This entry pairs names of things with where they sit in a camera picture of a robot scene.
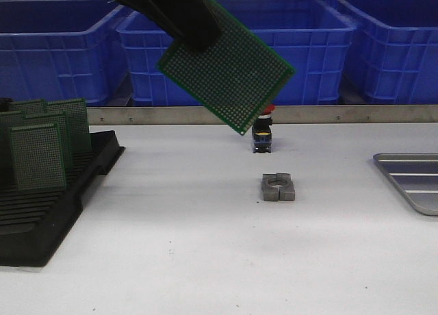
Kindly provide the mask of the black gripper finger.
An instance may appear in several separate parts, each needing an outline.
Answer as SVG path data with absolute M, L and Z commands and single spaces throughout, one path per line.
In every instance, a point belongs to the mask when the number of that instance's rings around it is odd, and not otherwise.
M 221 35 L 206 0 L 115 0 L 155 22 L 193 51 L 204 52 Z

